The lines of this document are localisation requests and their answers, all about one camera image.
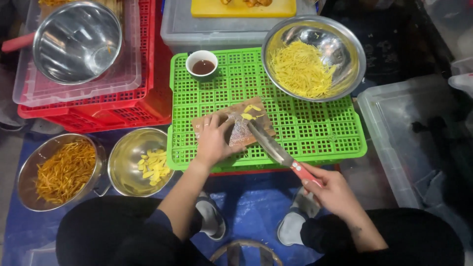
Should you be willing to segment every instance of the bowl rim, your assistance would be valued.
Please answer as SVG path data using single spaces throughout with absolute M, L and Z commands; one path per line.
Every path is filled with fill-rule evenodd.
M 353 42 L 353 45 L 356 48 L 356 51 L 358 53 L 358 58 L 359 58 L 358 74 L 357 74 L 357 77 L 356 77 L 355 81 L 347 89 L 345 89 L 342 93 L 340 93 L 339 95 L 336 95 L 336 96 L 333 96 L 333 97 L 330 97 L 330 98 L 323 98 L 323 99 L 313 99 L 313 98 L 302 97 L 302 96 L 296 95 L 295 93 L 292 93 L 292 92 L 288 91 L 287 89 L 283 88 L 270 74 L 269 66 L 267 65 L 266 60 L 265 60 L 266 55 L 267 55 L 266 49 L 267 49 L 267 46 L 269 44 L 269 41 L 273 38 L 274 34 L 276 34 L 283 27 L 285 27 L 287 25 L 290 25 L 292 23 L 295 23 L 295 22 L 300 22 L 300 21 L 314 21 L 314 22 L 324 23 L 324 24 L 329 25 L 333 28 L 336 28 L 338 31 L 343 33 L 350 41 Z M 298 99 L 301 99 L 301 100 L 306 100 L 306 101 L 310 101 L 310 102 L 318 102 L 318 103 L 334 101 L 334 100 L 338 100 L 340 98 L 343 98 L 343 97 L 347 96 L 352 91 L 354 91 L 356 89 L 356 87 L 361 83 L 361 81 L 363 80 L 363 78 L 365 76 L 365 72 L 366 72 L 366 55 L 365 55 L 365 51 L 363 50 L 363 46 L 361 45 L 359 39 L 355 36 L 355 34 L 352 31 L 350 31 L 347 27 L 345 27 L 342 23 L 337 22 L 337 21 L 335 21 L 331 18 L 322 17 L 322 16 L 318 16 L 318 15 L 295 16 L 295 17 L 283 20 L 283 21 L 279 22 L 278 24 L 276 24 L 266 34 L 266 37 L 264 38 L 263 45 L 261 47 L 261 61 L 263 62 L 264 71 L 268 75 L 269 79 L 280 90 L 282 90 L 283 92 L 285 92 L 289 96 L 292 96 L 292 97 L 295 97 L 295 98 L 298 98 Z
M 135 130 L 132 130 L 128 133 L 126 133 L 123 137 L 121 137 L 114 145 L 114 147 L 112 148 L 112 150 L 110 151 L 110 155 L 108 156 L 107 158 L 107 175 L 108 175 L 108 179 L 110 180 L 110 183 L 112 184 L 112 186 L 114 187 L 114 189 L 120 193 L 121 195 L 123 196 L 129 196 L 129 197 L 143 197 L 143 198 L 146 198 L 146 197 L 149 197 L 149 196 L 152 196 L 156 193 L 158 193 L 159 191 L 161 191 L 170 181 L 171 179 L 174 177 L 174 174 L 175 174 L 175 170 L 172 170 L 171 169 L 171 172 L 170 172 L 170 178 L 169 180 L 164 184 L 164 186 L 162 186 L 160 189 L 158 189 L 157 191 L 153 192 L 153 193 L 150 193 L 150 194 L 147 194 L 147 195 L 141 195 L 141 196 L 136 196 L 136 195 L 130 195 L 130 194 L 126 194 L 124 192 L 122 192 L 120 189 L 118 189 L 116 186 L 115 186 L 115 183 L 114 181 L 112 180 L 112 175 L 111 175 L 111 163 L 112 163 L 112 160 L 110 160 L 112 158 L 112 154 L 115 152 L 115 149 L 117 148 L 118 144 L 124 139 L 126 138 L 128 135 L 131 135 L 132 133 L 135 133 L 137 131 L 141 131 L 141 130 L 155 130 L 155 131 L 159 131 L 161 133 L 163 133 L 166 137 L 168 137 L 167 133 L 164 132 L 163 130 L 160 130 L 158 128 L 154 128 L 154 127 L 141 127 L 141 128 L 137 128 Z
M 41 148 L 43 148 L 45 145 L 47 145 L 48 143 L 50 143 L 51 141 L 54 141 L 56 140 L 57 138 L 60 138 L 60 137 L 63 137 L 63 136 L 67 136 L 67 135 L 73 135 L 73 136 L 79 136 L 79 137 L 82 137 L 82 138 L 85 138 L 86 140 L 88 140 L 90 142 L 90 144 L 92 144 L 92 147 L 94 147 L 94 151 L 95 151 L 95 166 L 94 166 L 94 171 L 92 172 L 92 174 L 90 174 L 89 176 L 89 179 L 88 181 L 85 183 L 85 185 L 73 196 L 71 197 L 69 200 L 67 200 L 66 202 L 64 202 L 63 204 L 61 205 L 57 205 L 56 207 L 54 208 L 51 208 L 51 209 L 47 209 L 47 210 L 37 210 L 37 209 L 32 209 L 30 207 L 28 207 L 25 202 L 23 201 L 23 199 L 20 197 L 20 188 L 19 188 L 19 184 L 20 184 L 20 176 L 21 176 L 21 173 L 23 172 L 23 169 L 25 168 L 26 164 L 28 163 L 28 161 L 33 157 L 33 155 L 37 154 L 37 152 L 39 150 L 41 150 Z M 17 193 L 18 193 L 18 198 L 20 199 L 20 202 L 21 204 L 31 210 L 31 211 L 34 211 L 34 212 L 46 212 L 46 211 L 52 211 L 52 210 L 55 210 L 59 207 L 62 207 L 64 205 L 66 205 L 67 203 L 71 202 L 72 200 L 74 200 L 86 187 L 87 185 L 89 184 L 90 180 L 92 179 L 92 177 L 94 176 L 94 174 L 96 173 L 96 171 L 100 171 L 100 170 L 97 170 L 97 163 L 98 163 L 98 152 L 97 152 L 97 145 L 94 143 L 94 141 L 87 137 L 86 135 L 82 135 L 82 134 L 79 134 L 79 133 L 64 133 L 64 134 L 61 134 L 61 135 L 57 135 L 55 137 L 52 137 L 48 140 L 46 140 L 43 144 L 41 144 L 36 150 L 34 150 L 29 156 L 28 158 L 25 160 L 25 162 L 23 163 L 23 165 L 21 166 L 20 168 L 20 171 L 18 172 L 18 178 L 17 178 Z
M 54 78 L 54 76 L 50 76 L 49 73 L 44 69 L 44 67 L 39 63 L 39 60 L 37 58 L 37 53 L 38 51 L 38 42 L 40 38 L 43 36 L 44 33 L 44 28 L 53 20 L 54 16 L 56 16 L 59 13 L 62 13 L 70 8 L 74 8 L 75 6 L 92 6 L 96 9 L 102 9 L 109 13 L 109 15 L 113 18 L 115 23 L 118 26 L 118 32 L 119 32 L 119 39 L 118 39 L 118 48 L 117 52 L 115 53 L 115 56 L 113 59 L 110 61 L 110 63 L 105 67 L 100 73 L 96 74 L 92 78 L 86 79 L 86 80 L 81 80 L 81 81 L 75 81 L 75 82 L 64 82 L 62 80 Z M 92 2 L 92 1 L 73 1 L 69 2 L 66 4 L 63 4 L 59 8 L 57 8 L 55 11 L 51 12 L 47 17 L 44 18 L 43 22 L 38 26 L 38 29 L 35 32 L 35 36 L 33 38 L 33 45 L 32 45 L 32 50 L 33 50 L 33 62 L 35 63 L 36 68 L 49 80 L 54 81 L 55 83 L 62 84 L 62 85 L 79 85 L 79 84 L 84 84 L 86 82 L 92 81 L 100 77 L 103 73 L 105 73 L 117 60 L 118 56 L 120 55 L 120 51 L 122 50 L 123 46 L 123 30 L 122 30 L 122 24 L 120 23 L 120 20 L 117 18 L 115 13 L 108 7 L 104 6 L 101 3 L 98 2 Z

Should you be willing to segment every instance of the green plastic crate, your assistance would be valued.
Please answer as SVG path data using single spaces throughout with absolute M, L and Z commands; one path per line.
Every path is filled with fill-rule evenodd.
M 172 126 L 168 129 L 167 164 L 187 169 L 196 155 L 192 119 L 260 96 L 277 133 L 276 140 L 296 160 L 323 165 L 357 158 L 367 151 L 359 116 L 350 96 L 328 103 L 293 98 L 278 89 L 264 72 L 261 48 L 213 51 L 219 74 L 212 82 L 192 79 L 186 53 L 171 60 Z M 213 172 L 279 168 L 258 144 L 219 163 Z

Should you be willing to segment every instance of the person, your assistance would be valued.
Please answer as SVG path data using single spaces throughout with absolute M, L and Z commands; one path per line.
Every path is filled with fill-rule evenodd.
M 224 135 L 233 122 L 219 126 L 219 120 L 205 117 L 197 155 L 163 200 L 104 196 L 68 212 L 56 238 L 59 265 L 213 265 L 189 240 L 202 231 L 218 241 L 227 231 L 202 188 L 213 165 L 245 150 L 227 145 Z M 464 264 L 462 243 L 440 218 L 407 208 L 364 211 L 339 172 L 304 166 L 324 187 L 301 181 L 277 236 L 284 245 L 306 245 L 325 254 L 311 265 Z M 332 214 L 315 219 L 318 203 Z

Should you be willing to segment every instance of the black pants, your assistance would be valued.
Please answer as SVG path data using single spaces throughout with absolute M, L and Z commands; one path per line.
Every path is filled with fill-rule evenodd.
M 123 240 L 136 232 L 161 202 L 155 198 L 104 196 L 83 202 L 66 214 L 56 239 L 61 266 L 105 266 Z M 421 265 L 463 265 L 464 252 L 453 229 L 440 218 L 417 209 L 367 211 L 390 248 L 396 247 Z M 202 217 L 195 212 L 190 237 L 199 232 Z M 354 250 L 346 224 L 335 215 L 309 219 L 301 230 L 303 243 L 318 252 Z M 182 265 L 206 265 L 208 260 L 187 240 Z

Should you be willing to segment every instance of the tattoo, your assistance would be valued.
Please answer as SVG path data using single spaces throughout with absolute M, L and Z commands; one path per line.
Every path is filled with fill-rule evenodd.
M 359 238 L 359 233 L 362 231 L 362 229 L 358 226 L 353 226 L 352 228 L 350 228 L 350 231 L 351 231 L 351 235 L 354 238 Z

